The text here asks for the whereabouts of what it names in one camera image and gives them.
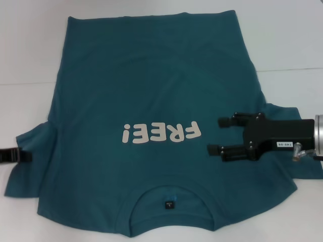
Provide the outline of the teal blue printed t-shirt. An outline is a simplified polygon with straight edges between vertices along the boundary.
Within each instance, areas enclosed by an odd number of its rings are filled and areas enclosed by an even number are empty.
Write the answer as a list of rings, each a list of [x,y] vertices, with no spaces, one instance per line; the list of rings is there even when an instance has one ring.
[[[207,145],[242,142],[218,118],[266,102],[235,11],[68,19],[45,123],[17,137],[31,162],[13,168],[11,198],[65,226],[135,237],[163,226],[217,230],[261,214],[323,168],[290,152],[222,162]]]

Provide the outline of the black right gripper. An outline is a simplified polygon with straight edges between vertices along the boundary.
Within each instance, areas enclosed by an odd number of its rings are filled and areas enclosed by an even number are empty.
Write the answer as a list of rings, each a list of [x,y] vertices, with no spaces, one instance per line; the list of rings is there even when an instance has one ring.
[[[271,120],[263,113],[235,112],[231,117],[218,118],[220,128],[232,126],[245,127],[243,145],[221,146],[209,144],[209,156],[220,156],[223,162],[237,160],[259,160],[270,151],[294,151],[294,145],[299,143],[301,152],[313,152],[314,120]]]

